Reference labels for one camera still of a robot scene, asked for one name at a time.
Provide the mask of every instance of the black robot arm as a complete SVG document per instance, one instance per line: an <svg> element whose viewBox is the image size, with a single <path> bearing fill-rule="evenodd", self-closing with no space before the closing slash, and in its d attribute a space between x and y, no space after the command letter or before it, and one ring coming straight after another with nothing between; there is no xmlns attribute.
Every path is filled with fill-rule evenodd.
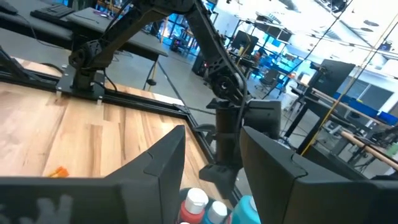
<svg viewBox="0 0 398 224"><path fill-rule="evenodd" d="M113 53L146 24L159 21L171 13L184 14L202 54L209 65L209 81L213 93L235 105L243 101L242 73L231 61L220 35L210 21L200 0L132 0L134 7L109 28L98 40L83 44L69 56L76 69L73 87L91 91L96 71L112 62Z"/></svg>

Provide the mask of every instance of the black mount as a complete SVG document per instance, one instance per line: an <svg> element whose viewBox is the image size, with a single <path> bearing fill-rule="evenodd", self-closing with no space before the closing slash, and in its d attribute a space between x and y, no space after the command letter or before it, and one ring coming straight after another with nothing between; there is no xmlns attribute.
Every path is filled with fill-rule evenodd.
<svg viewBox="0 0 398 224"><path fill-rule="evenodd" d="M236 123L239 107L227 100L212 99L206 106L216 110L216 125L201 124L194 131L207 132L208 144L216 141L215 163L208 164L199 171L199 178L214 183L223 198L234 190L239 170L243 167L237 142Z"/></svg>
<svg viewBox="0 0 398 224"><path fill-rule="evenodd" d="M96 72L94 79L90 84L89 89L80 90L73 87L73 80L75 78L76 70L72 66L68 66L62 75L62 78L57 83L57 91L66 93L68 95L79 96L88 100L102 100L105 96L105 76L104 74Z"/></svg>

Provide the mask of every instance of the wooden tabletop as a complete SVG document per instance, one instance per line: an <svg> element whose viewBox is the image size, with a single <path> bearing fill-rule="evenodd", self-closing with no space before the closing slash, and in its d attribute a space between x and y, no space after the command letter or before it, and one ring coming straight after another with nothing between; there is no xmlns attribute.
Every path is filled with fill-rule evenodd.
<svg viewBox="0 0 398 224"><path fill-rule="evenodd" d="M60 76L45 65L18 61L29 70ZM175 98L122 85L118 89L182 105ZM183 119L67 96L57 98L51 92L2 82L0 102L2 176L46 176L63 166L70 177L104 177L183 124L186 150L181 188L199 187L221 200L215 185L198 177L207 161Z"/></svg>
<svg viewBox="0 0 398 224"><path fill-rule="evenodd" d="M345 139L349 140L350 142L352 142L353 144L357 145L358 147L364 147L365 144L363 142L361 142L360 140L356 139L354 134L351 134L349 132L346 131L342 131L341 132L341 136L344 137ZM383 152L386 149L381 148L379 146L372 146L373 148ZM374 157L378 158L380 161L385 162L387 165L391 166L393 169L398 170L398 164L396 164L395 162L391 161L390 158L391 157L387 157L383 154L381 154L380 152L377 152L376 150L374 150L372 147L369 146L365 146L364 150L370 154L372 154Z"/></svg>
<svg viewBox="0 0 398 224"><path fill-rule="evenodd" d="M301 83L300 81L298 81L298 80L296 80L296 79L295 79L295 81L296 81L298 84L300 84L300 85L303 85L303 86L305 86L305 87L308 87L307 84ZM334 102L337 101L337 100L334 99L333 97L324 94L323 92L321 92L320 90L317 90L316 88L312 88L312 91L313 91L313 93L314 93L315 96L317 96L317 97L319 97L319 98L322 98L322 99L324 99L324 100L327 100L327 101L329 101L329 102L331 102L331 103L334 103ZM348 105L345 104L345 103L339 102L338 104L341 105L341 106L344 106L345 108L349 109L349 110L352 111L352 112L355 112L355 113L357 113L357 114L359 114L359 115L361 115L361 116L363 116L363 117L365 117L365 118L367 118L367 119L370 119L371 121L376 122L377 124L380 124L381 126L384 126L385 128L392 128L392 127L393 127L393 126L388 125L388 124L385 124L385 123L383 123L383 122L381 122L381 121L379 121L379 120L377 120L377 119L374 119L374 118L372 118L372 117L370 117L370 116L368 116L368 115L366 115L366 114L364 114L364 113L362 113L362 112L360 112L360 111L358 111L358 110L356 110L356 109L354 109L354 108L348 106Z"/></svg>

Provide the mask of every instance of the computer monitor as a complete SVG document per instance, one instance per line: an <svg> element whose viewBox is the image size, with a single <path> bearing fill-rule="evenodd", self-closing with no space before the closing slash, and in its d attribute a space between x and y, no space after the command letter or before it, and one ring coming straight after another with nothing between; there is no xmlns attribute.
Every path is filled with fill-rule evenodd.
<svg viewBox="0 0 398 224"><path fill-rule="evenodd" d="M248 47L248 49L246 50L246 54L249 55L254 50L257 41L259 41L257 37L239 30L234 40L232 41L231 46L236 49L240 49L241 46L243 46L244 48Z"/></svg>
<svg viewBox="0 0 398 224"><path fill-rule="evenodd" d="M250 100L244 114L244 125L278 139L281 107L279 100Z"/></svg>
<svg viewBox="0 0 398 224"><path fill-rule="evenodd" d="M310 80L309 85L331 97L355 67L352 63L335 60L324 60L319 66L325 68L326 72L317 72Z"/></svg>

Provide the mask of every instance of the white bottle cap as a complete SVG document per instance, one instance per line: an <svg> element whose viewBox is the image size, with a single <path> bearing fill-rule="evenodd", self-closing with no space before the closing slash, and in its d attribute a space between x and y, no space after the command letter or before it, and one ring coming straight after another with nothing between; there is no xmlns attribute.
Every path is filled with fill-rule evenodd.
<svg viewBox="0 0 398 224"><path fill-rule="evenodd" d="M210 222L220 224L227 216L227 208L223 202L215 201L207 213Z"/></svg>
<svg viewBox="0 0 398 224"><path fill-rule="evenodd" d="M192 188L188 191L185 199L185 209L191 214L198 215L206 207L209 202L207 194L199 188Z"/></svg>
<svg viewBox="0 0 398 224"><path fill-rule="evenodd" d="M254 203L253 196L250 198L250 205L254 209L254 211L257 211L256 203Z"/></svg>

